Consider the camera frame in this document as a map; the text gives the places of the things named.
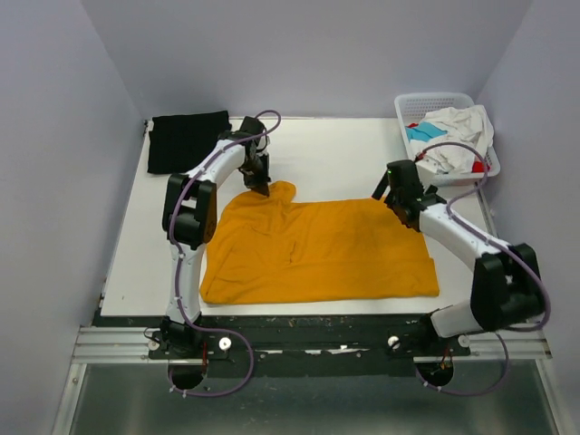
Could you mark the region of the orange t shirt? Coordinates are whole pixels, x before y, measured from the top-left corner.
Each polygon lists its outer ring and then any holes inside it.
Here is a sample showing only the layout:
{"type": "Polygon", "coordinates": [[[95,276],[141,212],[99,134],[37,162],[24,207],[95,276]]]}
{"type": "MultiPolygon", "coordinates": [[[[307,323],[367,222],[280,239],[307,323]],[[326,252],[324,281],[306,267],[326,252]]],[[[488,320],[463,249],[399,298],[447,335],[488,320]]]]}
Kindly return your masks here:
{"type": "Polygon", "coordinates": [[[277,181],[224,208],[207,248],[200,287],[212,305],[436,297],[436,268],[423,235],[382,203],[297,203],[277,181]]]}

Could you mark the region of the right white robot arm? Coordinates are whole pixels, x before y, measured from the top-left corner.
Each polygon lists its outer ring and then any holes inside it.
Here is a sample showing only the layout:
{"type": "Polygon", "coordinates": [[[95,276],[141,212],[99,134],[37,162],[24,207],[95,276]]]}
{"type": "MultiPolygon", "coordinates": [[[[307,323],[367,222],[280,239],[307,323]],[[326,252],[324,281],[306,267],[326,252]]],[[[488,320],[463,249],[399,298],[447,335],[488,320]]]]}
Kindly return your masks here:
{"type": "Polygon", "coordinates": [[[467,301],[426,315],[416,335],[424,353],[440,353],[450,337],[511,329],[539,315],[549,318],[534,249],[481,232],[455,214],[434,187],[422,186],[414,161],[389,163],[372,198],[383,201],[405,227],[446,247],[472,272],[467,301]]]}

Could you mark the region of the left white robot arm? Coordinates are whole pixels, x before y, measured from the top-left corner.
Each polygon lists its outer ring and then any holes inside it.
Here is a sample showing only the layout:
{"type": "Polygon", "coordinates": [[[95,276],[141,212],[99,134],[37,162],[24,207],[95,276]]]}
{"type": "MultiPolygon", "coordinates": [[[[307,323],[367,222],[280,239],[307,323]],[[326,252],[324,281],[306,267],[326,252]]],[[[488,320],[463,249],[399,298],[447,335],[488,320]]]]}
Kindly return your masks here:
{"type": "Polygon", "coordinates": [[[269,196],[270,132],[258,115],[246,116],[237,130],[218,137],[194,169],[168,179],[161,225],[170,242],[172,284],[160,335],[182,358],[194,356],[201,345],[194,322],[200,316],[202,259],[218,224],[218,189],[238,171],[247,189],[269,196]]]}

